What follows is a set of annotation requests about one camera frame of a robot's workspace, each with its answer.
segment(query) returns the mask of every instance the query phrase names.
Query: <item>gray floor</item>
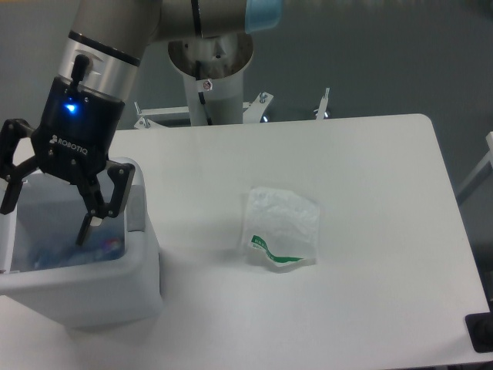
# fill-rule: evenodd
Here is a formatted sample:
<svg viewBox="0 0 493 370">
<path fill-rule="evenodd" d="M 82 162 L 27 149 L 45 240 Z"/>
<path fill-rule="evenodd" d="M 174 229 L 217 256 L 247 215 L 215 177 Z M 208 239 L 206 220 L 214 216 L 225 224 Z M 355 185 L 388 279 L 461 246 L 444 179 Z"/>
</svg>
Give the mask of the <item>gray floor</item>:
<svg viewBox="0 0 493 370">
<path fill-rule="evenodd" d="M 245 98 L 276 97 L 271 118 L 311 118 L 326 86 L 334 118 L 423 113 L 452 185 L 493 131 L 493 12 L 486 0 L 285 0 L 279 28 L 254 35 Z M 0 116 L 36 126 L 77 2 L 0 4 Z M 185 105 L 164 44 L 151 45 L 129 102 Z M 136 121 L 132 104 L 120 128 Z M 481 268 L 493 269 L 493 179 L 462 207 Z"/>
</svg>

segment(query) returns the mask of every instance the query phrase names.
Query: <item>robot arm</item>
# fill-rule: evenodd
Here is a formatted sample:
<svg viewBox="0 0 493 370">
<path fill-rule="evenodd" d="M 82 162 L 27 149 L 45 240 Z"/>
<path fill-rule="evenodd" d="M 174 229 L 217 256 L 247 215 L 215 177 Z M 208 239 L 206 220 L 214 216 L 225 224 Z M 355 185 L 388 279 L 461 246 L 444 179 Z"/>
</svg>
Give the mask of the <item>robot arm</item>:
<svg viewBox="0 0 493 370">
<path fill-rule="evenodd" d="M 117 217 L 125 208 L 135 168 L 108 152 L 146 46 L 153 40 L 211 37 L 275 25 L 282 0 L 82 0 L 49 93 L 33 129 L 8 119 L 0 131 L 0 178 L 8 186 L 0 213 L 15 209 L 22 181 L 38 168 L 77 186 L 87 208 L 77 243 L 94 217 Z M 20 139 L 35 155 L 15 166 Z M 105 202 L 97 179 L 114 183 Z"/>
</svg>

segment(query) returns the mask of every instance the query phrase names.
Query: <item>green stripe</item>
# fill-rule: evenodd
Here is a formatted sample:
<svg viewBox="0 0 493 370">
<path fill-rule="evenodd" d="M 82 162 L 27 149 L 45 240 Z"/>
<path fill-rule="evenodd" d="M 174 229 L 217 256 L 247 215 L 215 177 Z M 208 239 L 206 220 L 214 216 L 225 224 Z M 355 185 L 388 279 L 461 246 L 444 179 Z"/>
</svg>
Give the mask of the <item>green stripe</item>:
<svg viewBox="0 0 493 370">
<path fill-rule="evenodd" d="M 285 264 L 287 262 L 298 262 L 299 260 L 303 260 L 303 258 L 297 258 L 297 257 L 274 256 L 272 253 L 270 253 L 269 248 L 267 247 L 267 243 L 265 242 L 265 240 L 262 239 L 261 237 L 258 237 L 257 235 L 253 235 L 252 243 L 253 243 L 253 247 L 255 247 L 256 249 L 264 249 L 267 256 L 272 261 L 277 262 L 278 264 Z"/>
</svg>

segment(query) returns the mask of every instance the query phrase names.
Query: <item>metal bracket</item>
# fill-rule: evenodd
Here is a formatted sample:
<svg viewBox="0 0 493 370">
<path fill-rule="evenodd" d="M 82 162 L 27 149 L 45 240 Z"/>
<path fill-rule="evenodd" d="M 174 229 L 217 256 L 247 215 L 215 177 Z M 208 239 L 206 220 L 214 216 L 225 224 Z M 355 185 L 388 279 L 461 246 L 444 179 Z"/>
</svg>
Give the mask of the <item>metal bracket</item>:
<svg viewBox="0 0 493 370">
<path fill-rule="evenodd" d="M 273 95 L 270 95 L 267 92 L 261 92 L 253 102 L 243 103 L 243 123 L 268 122 L 268 118 L 265 116 L 265 111 L 270 106 L 273 99 Z M 159 125 L 158 123 L 152 121 L 149 117 L 159 117 L 159 120 L 163 121 L 190 118 L 188 106 L 143 110 L 140 110 L 137 102 L 135 102 L 135 106 L 138 120 L 133 127 L 138 130 L 166 128 L 166 126 Z"/>
<path fill-rule="evenodd" d="M 458 188 L 455 199 L 459 206 L 493 173 L 493 133 L 489 133 L 486 136 L 486 142 L 488 143 L 489 151 Z"/>
</svg>

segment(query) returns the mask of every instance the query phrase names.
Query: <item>blue led light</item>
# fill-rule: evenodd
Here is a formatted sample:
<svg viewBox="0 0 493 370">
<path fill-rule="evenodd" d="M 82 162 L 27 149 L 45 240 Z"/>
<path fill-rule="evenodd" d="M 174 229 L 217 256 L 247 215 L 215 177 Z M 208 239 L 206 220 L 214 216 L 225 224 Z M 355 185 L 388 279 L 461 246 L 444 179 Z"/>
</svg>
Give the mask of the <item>blue led light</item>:
<svg viewBox="0 0 493 370">
<path fill-rule="evenodd" d="M 75 114 L 77 112 L 77 106 L 74 104 L 65 104 L 64 107 L 68 109 L 71 114 Z"/>
</svg>

